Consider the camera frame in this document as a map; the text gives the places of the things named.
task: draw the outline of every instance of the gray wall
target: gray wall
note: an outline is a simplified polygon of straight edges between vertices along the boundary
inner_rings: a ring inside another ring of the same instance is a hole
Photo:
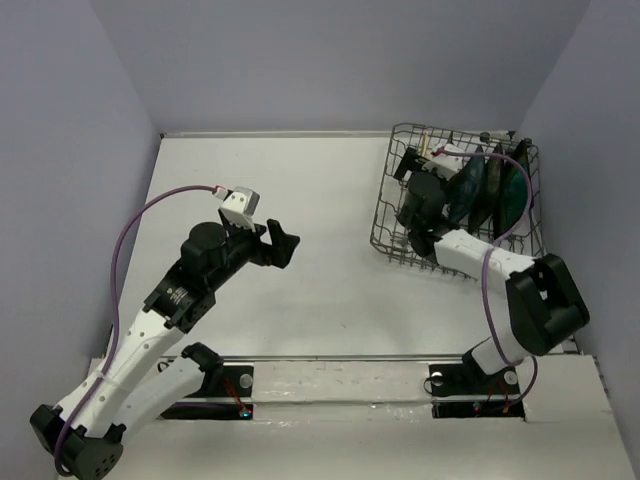
[[[516,128],[588,0],[92,0],[161,131]]]
[[[0,2],[0,65],[0,478],[51,479],[29,416],[104,348],[159,139],[87,0]]]
[[[542,152],[548,247],[590,307],[600,359],[640,476],[640,3],[593,0],[521,131]]]

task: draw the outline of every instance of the wire dish rack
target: wire dish rack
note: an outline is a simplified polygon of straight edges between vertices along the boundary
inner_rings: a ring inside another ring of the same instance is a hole
[[[463,148],[467,152],[474,152],[478,146],[482,146],[485,151],[491,152],[498,143],[502,144],[504,151],[513,150],[518,144],[518,141],[513,140],[506,133],[504,135],[492,134],[489,136],[481,136],[482,140],[479,134],[476,133],[447,130],[412,123],[401,123],[393,127],[384,171],[382,172],[382,180],[380,182],[376,213],[371,228],[370,242],[373,248],[385,254],[390,262],[395,261],[403,265],[406,264],[421,269],[431,269],[432,271],[437,270],[446,274],[454,276],[462,275],[469,278],[468,275],[462,272],[442,267],[435,262],[419,257],[411,249],[408,242],[407,231],[398,223],[396,218],[404,201],[406,181],[395,180],[393,173],[409,146],[413,146],[420,151],[424,144],[426,144],[427,147],[434,148],[443,140],[446,141],[452,138],[454,145]],[[508,248],[512,252],[538,257],[544,252],[542,212],[540,209],[540,158],[538,148],[535,145],[531,145],[528,154],[531,186],[533,188],[533,206],[528,215],[529,221],[519,227],[513,235],[505,240],[501,247]],[[466,218],[460,222],[460,226],[464,229],[467,228],[466,222]],[[485,222],[474,235],[486,242],[493,242],[491,219]]]

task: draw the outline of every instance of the metal wire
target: metal wire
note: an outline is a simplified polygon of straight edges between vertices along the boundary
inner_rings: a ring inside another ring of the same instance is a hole
[[[426,125],[401,123],[393,127],[387,158],[380,181],[380,190],[376,204],[376,212],[371,227],[370,243],[379,252],[385,254],[390,262],[397,262],[401,265],[409,265],[431,271],[439,271],[453,276],[468,275],[457,270],[442,267],[437,263],[419,257],[411,249],[406,229],[398,223],[397,214],[400,211],[406,194],[406,182],[393,178],[405,150],[409,146],[420,149],[422,143],[433,148],[442,140],[453,137],[454,145],[467,152],[473,152],[476,147],[482,146],[485,151],[491,152],[498,143],[502,144],[504,151],[515,149],[518,141],[508,136],[490,137],[487,142],[480,140],[477,134],[462,132],[458,130],[448,130],[444,128],[428,127]],[[544,254],[544,243],[542,235],[542,211],[540,208],[540,157],[538,148],[535,145],[529,147],[529,170],[531,172],[531,185],[533,187],[533,206],[529,212],[529,222],[525,229],[521,229],[517,234],[511,235],[503,248],[510,251],[533,257]],[[467,228],[467,219],[460,222],[462,228]],[[493,233],[491,229],[491,219],[474,234],[476,237],[491,243]]]

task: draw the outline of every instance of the wire basket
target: wire basket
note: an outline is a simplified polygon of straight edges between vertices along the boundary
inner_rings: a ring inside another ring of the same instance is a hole
[[[510,136],[504,134],[483,135],[480,139],[478,134],[447,130],[437,127],[427,127],[425,125],[401,123],[393,127],[389,141],[389,149],[380,182],[380,192],[376,213],[371,228],[370,242],[373,248],[387,255],[389,261],[396,261],[400,264],[419,267],[422,269],[438,270],[451,275],[468,275],[457,270],[446,268],[435,262],[419,257],[410,247],[406,229],[398,223],[397,214],[404,201],[406,193],[406,181],[395,180],[393,173],[396,170],[405,150],[413,146],[420,151],[424,143],[427,147],[434,148],[443,140],[453,138],[454,145],[463,148],[467,152],[474,152],[476,147],[482,146],[485,151],[492,151],[500,142],[505,151],[512,150],[518,144]],[[540,170],[538,148],[531,145],[528,150],[529,169],[531,175],[531,186],[533,189],[533,206],[529,212],[529,220],[520,226],[501,245],[510,251],[533,257],[541,256],[544,252],[542,237],[542,214],[540,209]],[[467,218],[460,222],[461,228],[467,228]],[[491,219],[474,234],[476,237],[486,242],[493,242],[493,232],[491,230]]]

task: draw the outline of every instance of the wall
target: wall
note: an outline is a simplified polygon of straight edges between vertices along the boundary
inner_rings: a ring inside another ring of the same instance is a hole
[[[161,131],[515,129],[588,0],[92,0]]]
[[[159,138],[86,0],[0,2],[0,65],[0,478],[51,479],[29,416],[104,349]]]
[[[540,146],[545,237],[592,314],[596,354],[640,476],[640,3],[594,0],[522,124]]]

